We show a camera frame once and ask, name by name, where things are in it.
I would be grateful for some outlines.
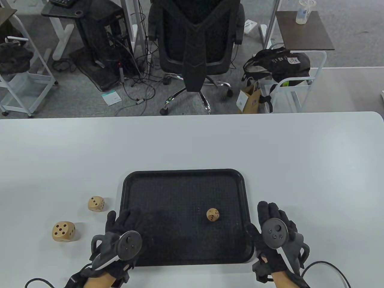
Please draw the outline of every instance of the black tray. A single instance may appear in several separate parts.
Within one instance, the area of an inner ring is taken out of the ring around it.
[[[120,211],[152,215],[153,246],[137,266],[243,263],[253,255],[243,176],[233,169],[137,171],[123,184]],[[206,212],[216,208],[216,222]]]

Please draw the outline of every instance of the chair base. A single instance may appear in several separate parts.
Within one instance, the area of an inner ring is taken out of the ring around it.
[[[170,84],[170,79],[171,78],[175,78],[175,79],[178,79],[178,80],[184,80],[180,75],[178,74],[173,74],[173,73],[168,73],[168,74],[165,74],[164,75],[164,78],[163,78],[163,84],[164,85],[169,85]],[[214,85],[216,87],[218,86],[226,86],[228,87],[228,92],[227,92],[227,97],[232,97],[233,96],[233,91],[232,91],[232,87],[229,83],[227,82],[222,82],[222,81],[218,81],[218,82],[207,82],[207,83],[204,83],[204,85]],[[173,95],[171,95],[164,103],[164,107],[160,110],[160,114],[161,115],[168,115],[169,113],[169,110],[168,110],[168,105],[169,103],[171,103],[177,96],[179,96],[181,93],[183,93],[187,88],[183,88],[179,91],[177,91],[176,93],[174,93]],[[201,102],[203,103],[204,105],[204,108],[207,110],[207,113],[208,115],[211,114],[211,106],[208,102],[208,100],[205,98],[204,94],[199,91],[197,92],[197,94],[199,95],[200,97],[200,100]]]

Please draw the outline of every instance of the backpack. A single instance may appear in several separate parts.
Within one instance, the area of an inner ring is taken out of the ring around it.
[[[17,43],[0,44],[0,74],[27,72],[33,52]]]
[[[271,76],[276,82],[290,77],[309,77],[311,62],[304,53],[291,53],[285,47],[278,49],[264,49],[249,59],[243,66],[244,76],[242,81],[247,80],[247,86],[251,85],[251,79],[258,81]],[[296,86],[302,80],[289,81],[288,86]],[[271,87],[270,93],[277,84]],[[260,96],[259,103],[268,103],[270,113],[273,111],[271,96]]]

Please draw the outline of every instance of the glove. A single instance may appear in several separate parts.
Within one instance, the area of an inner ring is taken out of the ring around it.
[[[105,224],[105,232],[112,232],[122,235],[127,231],[136,231],[142,238],[142,247],[135,258],[127,261],[115,261],[102,270],[93,271],[91,268],[84,269],[81,273],[84,277],[99,277],[105,272],[109,273],[117,280],[123,279],[127,275],[127,271],[134,268],[139,256],[152,244],[152,238],[149,236],[151,221],[147,215],[143,215],[140,209],[124,210],[116,219],[116,212],[110,211],[107,215]]]
[[[286,213],[279,210],[275,203],[268,204],[265,201],[260,201],[257,205],[257,214],[259,217],[260,227],[262,227],[268,219],[278,218],[287,226],[289,239],[291,241],[295,239],[295,232],[297,232],[296,224],[290,221]],[[252,223],[247,223],[245,229],[254,242],[256,251],[261,252],[261,256],[267,259],[271,273],[286,271],[288,269],[281,255],[277,253],[275,249],[268,247],[267,244],[264,243],[262,235]]]

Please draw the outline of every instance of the die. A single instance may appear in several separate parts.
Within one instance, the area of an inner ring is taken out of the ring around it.
[[[95,212],[101,212],[104,208],[104,198],[100,196],[93,196],[88,201],[88,209]]]
[[[215,208],[211,208],[207,211],[207,218],[211,222],[215,222],[220,217],[219,212]]]
[[[70,242],[76,232],[76,227],[72,222],[62,221],[53,226],[52,238],[57,242]]]

